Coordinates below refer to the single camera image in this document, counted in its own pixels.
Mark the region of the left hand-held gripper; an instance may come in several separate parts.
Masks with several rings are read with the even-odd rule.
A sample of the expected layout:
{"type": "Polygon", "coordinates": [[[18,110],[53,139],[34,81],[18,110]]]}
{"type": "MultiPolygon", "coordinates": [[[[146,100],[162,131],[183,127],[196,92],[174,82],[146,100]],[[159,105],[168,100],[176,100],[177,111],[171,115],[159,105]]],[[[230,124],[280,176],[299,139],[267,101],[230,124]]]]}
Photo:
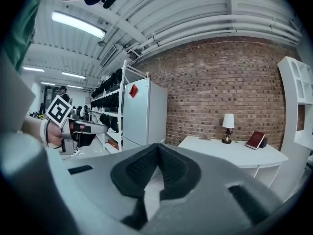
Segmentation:
{"type": "Polygon", "coordinates": [[[107,133],[108,127],[101,124],[79,122],[71,118],[72,106],[60,96],[56,96],[46,111],[48,122],[45,125],[45,144],[49,146],[48,127],[51,123],[57,125],[61,132],[61,155],[75,155],[79,147],[90,146],[96,134],[107,133]]]}

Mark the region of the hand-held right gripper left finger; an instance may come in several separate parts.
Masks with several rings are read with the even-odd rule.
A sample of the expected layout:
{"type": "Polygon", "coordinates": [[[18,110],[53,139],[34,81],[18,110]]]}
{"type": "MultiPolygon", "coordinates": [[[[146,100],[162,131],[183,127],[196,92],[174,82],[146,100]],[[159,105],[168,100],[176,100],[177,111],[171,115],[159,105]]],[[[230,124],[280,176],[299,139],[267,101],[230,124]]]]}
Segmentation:
{"type": "Polygon", "coordinates": [[[158,144],[151,144],[117,163],[110,172],[111,180],[120,193],[135,200],[132,214],[121,222],[136,230],[148,222],[144,204],[145,187],[157,166],[158,144]]]}

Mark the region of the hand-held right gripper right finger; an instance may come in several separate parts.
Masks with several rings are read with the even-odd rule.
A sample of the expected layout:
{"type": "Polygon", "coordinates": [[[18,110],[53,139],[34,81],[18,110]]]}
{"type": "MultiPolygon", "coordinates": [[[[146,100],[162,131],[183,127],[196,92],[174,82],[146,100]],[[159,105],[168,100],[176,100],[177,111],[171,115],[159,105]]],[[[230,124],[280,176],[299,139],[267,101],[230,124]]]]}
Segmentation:
{"type": "Polygon", "coordinates": [[[185,197],[200,181],[200,166],[194,160],[163,144],[159,144],[157,148],[157,165],[164,182],[160,200],[185,197]]]}

